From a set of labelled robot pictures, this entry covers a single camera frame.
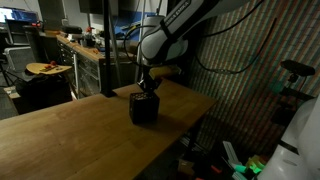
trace cabinet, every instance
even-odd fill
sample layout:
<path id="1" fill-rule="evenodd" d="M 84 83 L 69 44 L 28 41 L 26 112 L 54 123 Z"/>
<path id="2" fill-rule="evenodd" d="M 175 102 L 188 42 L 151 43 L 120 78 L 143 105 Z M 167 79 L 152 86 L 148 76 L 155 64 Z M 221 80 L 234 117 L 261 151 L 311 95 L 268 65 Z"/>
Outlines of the cabinet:
<path id="1" fill-rule="evenodd" d="M 72 66 L 68 72 L 71 85 L 78 92 L 77 98 L 91 96 L 106 90 L 105 58 L 100 53 L 94 52 L 94 48 L 82 47 L 78 43 L 72 43 L 68 39 L 58 35 L 57 43 L 63 65 Z M 116 68 L 111 59 L 112 88 L 118 88 Z M 134 83 L 135 66 L 126 56 L 120 56 L 121 84 Z"/>

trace cable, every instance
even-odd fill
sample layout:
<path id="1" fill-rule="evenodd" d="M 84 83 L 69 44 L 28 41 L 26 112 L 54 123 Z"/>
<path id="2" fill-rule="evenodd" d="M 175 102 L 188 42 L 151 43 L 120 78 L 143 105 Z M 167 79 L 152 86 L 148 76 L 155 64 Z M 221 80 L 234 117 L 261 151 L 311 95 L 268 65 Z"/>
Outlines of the cable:
<path id="1" fill-rule="evenodd" d="M 206 34 L 206 35 L 203 35 L 201 36 L 202 38 L 207 38 L 207 37 L 211 37 L 211 36 L 216 36 L 218 34 L 222 34 L 226 31 L 229 31 L 230 29 L 236 27 L 238 24 L 240 24 L 243 20 L 245 20 L 247 17 L 249 17 L 259 6 L 260 4 L 263 3 L 264 0 L 261 0 L 260 2 L 258 2 L 255 7 L 248 13 L 246 14 L 243 18 L 241 18 L 239 21 L 237 21 L 235 24 L 233 24 L 232 26 L 228 27 L 227 29 L 224 29 L 222 31 L 218 31 L 218 32 L 215 32 L 215 33 L 212 33 L 212 34 Z"/>
<path id="2" fill-rule="evenodd" d="M 301 92 L 302 87 L 304 86 L 304 84 L 305 84 L 306 81 L 307 81 L 307 77 L 308 77 L 308 76 L 306 76 L 306 77 L 304 78 L 303 82 L 301 83 L 301 85 L 300 85 L 300 87 L 299 87 L 299 90 L 298 90 L 298 93 L 297 93 L 297 96 L 296 96 L 296 110 L 298 110 L 298 99 L 299 99 L 299 95 L 300 95 L 300 92 Z"/>
<path id="3" fill-rule="evenodd" d="M 156 15 L 160 14 L 161 5 L 162 5 L 162 0 L 160 0 L 158 8 L 156 9 Z"/>
<path id="4" fill-rule="evenodd" d="M 124 40 L 123 40 L 124 52 L 126 53 L 128 59 L 129 59 L 133 64 L 135 64 L 135 65 L 137 65 L 137 66 L 139 66 L 139 67 L 141 67 L 141 65 L 138 64 L 137 62 L 135 62 L 134 59 L 131 59 L 131 57 L 129 56 L 129 53 L 128 53 L 127 47 L 126 47 L 126 41 L 127 41 L 128 37 L 129 37 L 135 30 L 141 29 L 141 28 L 146 28 L 146 27 L 156 27 L 156 26 L 145 25 L 145 26 L 138 26 L 138 27 L 135 27 L 135 28 L 133 28 L 133 29 L 130 29 L 130 30 L 128 31 L 128 33 L 126 34 L 126 36 L 124 37 Z"/>
<path id="5" fill-rule="evenodd" d="M 24 1 L 24 3 L 26 4 L 27 8 L 28 8 L 30 11 L 32 11 L 31 8 L 29 7 L 27 1 L 26 1 L 26 0 L 23 0 L 23 1 Z"/>
<path id="6" fill-rule="evenodd" d="M 118 21 L 119 21 L 119 16 L 117 16 L 117 19 L 116 19 L 116 21 L 115 21 L 115 23 L 114 23 L 114 28 L 116 28 L 117 27 L 117 25 L 118 25 Z"/>
<path id="7" fill-rule="evenodd" d="M 228 70 L 228 69 L 209 69 L 209 68 L 205 67 L 205 66 L 200 62 L 200 59 L 198 58 L 198 56 L 197 56 L 196 53 L 195 53 L 195 59 L 197 60 L 197 62 L 199 63 L 199 65 L 200 65 L 203 69 L 205 69 L 205 70 L 207 70 L 207 71 L 210 71 L 210 72 L 219 73 L 219 74 L 239 74 L 239 73 L 242 73 L 242 72 L 244 72 L 245 70 L 247 70 L 254 62 L 257 61 L 259 55 L 261 54 L 261 52 L 262 52 L 265 44 L 267 43 L 267 41 L 268 41 L 268 39 L 269 39 L 269 37 L 270 37 L 270 35 L 271 35 L 271 33 L 272 33 L 272 30 L 273 30 L 273 28 L 274 28 L 274 26 L 275 26 L 275 24 L 276 24 L 276 21 L 277 21 L 277 18 L 275 18 L 275 19 L 273 20 L 273 23 L 272 23 L 272 25 L 271 25 L 271 28 L 269 29 L 268 35 L 267 35 L 267 37 L 265 38 L 265 40 L 263 41 L 263 43 L 262 43 L 262 45 L 261 45 L 261 47 L 260 47 L 257 55 L 253 58 L 253 60 L 252 60 L 245 68 L 243 68 L 243 69 L 240 70 L 240 71 L 231 71 L 231 70 Z"/>
<path id="8" fill-rule="evenodd" d="M 139 5 L 140 5 L 140 1 L 141 1 L 141 0 L 138 1 L 136 10 L 134 11 L 134 14 L 133 14 L 133 17 L 132 17 L 132 21 L 131 21 L 131 23 L 130 23 L 130 25 L 129 25 L 129 29 L 128 29 L 128 31 L 127 31 L 126 34 L 128 34 L 128 32 L 131 30 L 130 27 L 131 27 L 131 25 L 134 23 L 134 18 L 135 18 L 136 15 L 137 15 L 137 12 L 138 12 L 138 9 L 139 9 Z"/>

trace black pole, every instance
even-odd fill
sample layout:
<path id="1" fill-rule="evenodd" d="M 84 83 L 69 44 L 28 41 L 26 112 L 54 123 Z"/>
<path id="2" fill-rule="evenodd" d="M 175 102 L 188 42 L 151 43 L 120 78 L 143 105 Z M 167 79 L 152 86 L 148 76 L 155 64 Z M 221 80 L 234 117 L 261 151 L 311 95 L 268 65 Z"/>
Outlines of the black pole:
<path id="1" fill-rule="evenodd" d="M 103 29 L 105 40 L 105 60 L 99 61 L 101 67 L 101 93 L 106 97 L 115 96 L 116 93 L 112 91 L 112 78 L 111 78 L 111 60 L 110 60 L 110 33 L 109 33 L 109 3 L 108 0 L 102 0 L 103 5 Z"/>
<path id="2" fill-rule="evenodd" d="M 4 80 L 6 81 L 7 83 L 7 86 L 0 86 L 0 87 L 9 87 L 10 84 L 9 84 L 9 81 L 7 79 L 7 72 L 3 69 L 2 67 L 2 63 L 4 62 L 4 60 L 0 59 L 0 72 L 2 73 L 3 77 L 4 77 Z"/>

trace patterned fabric backdrop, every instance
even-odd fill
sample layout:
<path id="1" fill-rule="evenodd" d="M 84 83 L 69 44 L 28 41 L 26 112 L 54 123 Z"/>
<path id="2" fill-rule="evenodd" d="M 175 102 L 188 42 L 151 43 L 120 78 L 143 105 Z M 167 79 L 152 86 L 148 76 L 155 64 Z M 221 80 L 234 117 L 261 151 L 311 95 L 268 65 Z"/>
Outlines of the patterned fabric backdrop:
<path id="1" fill-rule="evenodd" d="M 205 33 L 223 30 L 249 12 L 257 0 L 240 9 L 208 21 Z M 244 73 L 221 75 L 207 72 L 192 62 L 189 87 L 219 101 L 205 116 L 198 142 L 210 150 L 215 142 L 231 141 L 238 154 L 271 155 L 284 128 L 270 122 L 284 98 L 279 90 L 287 86 L 290 73 L 280 62 L 291 59 L 316 69 L 301 92 L 320 93 L 320 1 L 265 0 L 232 30 L 202 40 L 198 57 L 208 68 L 240 70 L 257 54 L 274 18 L 271 37 L 257 61 Z M 291 86 L 298 90 L 303 78 Z"/>

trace black cylindrical object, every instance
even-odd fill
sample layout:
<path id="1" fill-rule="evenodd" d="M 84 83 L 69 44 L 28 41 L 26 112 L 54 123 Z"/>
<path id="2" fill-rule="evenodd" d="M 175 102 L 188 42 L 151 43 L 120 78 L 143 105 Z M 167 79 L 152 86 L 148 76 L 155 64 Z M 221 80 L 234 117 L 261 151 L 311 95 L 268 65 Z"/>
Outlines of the black cylindrical object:
<path id="1" fill-rule="evenodd" d="M 130 94 L 129 114 L 133 124 L 156 121 L 160 99 L 155 93 Z"/>

